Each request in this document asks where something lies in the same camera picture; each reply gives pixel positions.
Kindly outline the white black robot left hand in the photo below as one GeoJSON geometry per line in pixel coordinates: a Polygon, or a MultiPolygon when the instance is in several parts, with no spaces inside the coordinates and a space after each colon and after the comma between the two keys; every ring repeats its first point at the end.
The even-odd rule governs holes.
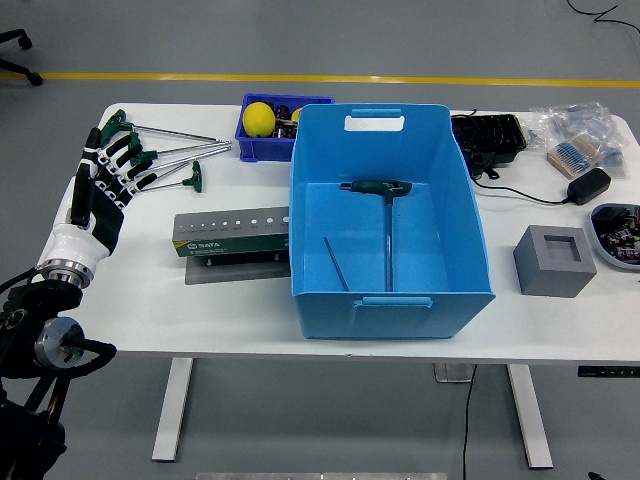
{"type": "Polygon", "coordinates": [[[120,200],[133,175],[118,171],[142,153],[128,134],[105,145],[102,132],[92,128],[74,177],[65,191],[51,232],[51,245],[42,261],[73,262],[89,268],[116,248],[129,197],[120,200]]]}

